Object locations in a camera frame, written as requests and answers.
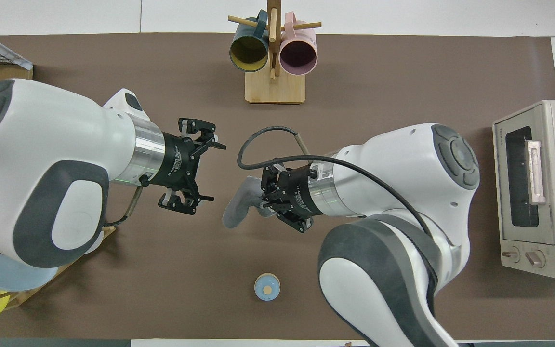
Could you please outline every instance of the mug rack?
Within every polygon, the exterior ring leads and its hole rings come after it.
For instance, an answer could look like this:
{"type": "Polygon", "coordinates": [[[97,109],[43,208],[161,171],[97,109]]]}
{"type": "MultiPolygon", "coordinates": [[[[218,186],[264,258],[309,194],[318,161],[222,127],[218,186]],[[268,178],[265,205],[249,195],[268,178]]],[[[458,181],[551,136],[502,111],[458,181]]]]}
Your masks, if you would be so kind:
{"type": "MultiPolygon", "coordinates": [[[[253,104],[301,104],[305,101],[305,75],[280,73],[279,48],[282,31],[282,1],[267,0],[269,61],[256,72],[245,73],[245,101],[253,104]]],[[[256,27],[256,22],[229,15],[228,20],[256,27]]],[[[295,25],[295,29],[320,28],[321,22],[295,25]]]]}

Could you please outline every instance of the mug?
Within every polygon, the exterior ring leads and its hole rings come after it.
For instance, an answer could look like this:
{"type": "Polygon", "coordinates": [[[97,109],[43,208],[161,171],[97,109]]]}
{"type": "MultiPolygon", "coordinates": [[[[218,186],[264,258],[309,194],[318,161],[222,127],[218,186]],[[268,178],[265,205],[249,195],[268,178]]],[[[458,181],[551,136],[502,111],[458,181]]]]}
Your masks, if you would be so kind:
{"type": "Polygon", "coordinates": [[[292,75],[306,75],[317,64],[318,52],[314,29],[295,30],[296,24],[305,24],[295,18],[293,11],[286,13],[285,33],[279,47],[279,63],[282,69],[292,75]]]}
{"type": "Polygon", "coordinates": [[[239,24],[230,56],[233,64],[245,72],[255,72],[267,64],[269,59],[269,32],[267,26],[267,11],[260,10],[258,17],[247,18],[258,23],[256,27],[239,24]]]}

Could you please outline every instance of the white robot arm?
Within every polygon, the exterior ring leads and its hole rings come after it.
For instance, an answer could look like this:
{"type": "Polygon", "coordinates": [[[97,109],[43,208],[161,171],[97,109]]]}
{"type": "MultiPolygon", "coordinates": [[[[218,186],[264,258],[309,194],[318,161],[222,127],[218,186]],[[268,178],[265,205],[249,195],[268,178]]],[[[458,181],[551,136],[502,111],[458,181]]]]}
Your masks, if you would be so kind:
{"type": "MultiPolygon", "coordinates": [[[[254,198],[305,232],[314,215],[360,217],[326,236],[318,260],[322,293],[333,310],[373,346],[456,346],[433,315],[434,295],[465,266],[468,212],[478,162],[454,130],[420,124],[376,136],[328,156],[291,156],[263,169],[254,198]],[[285,162],[311,160],[287,169],[285,162]]],[[[252,204],[233,200],[224,215],[234,227],[252,204]]]]}
{"type": "Polygon", "coordinates": [[[194,214],[213,200],[194,182],[199,157],[225,146],[212,123],[182,118],[179,130],[161,132],[129,90],[102,107],[35,81],[1,81],[0,253],[35,267],[79,258],[104,224],[109,182],[167,187],[159,206],[194,214]]]}

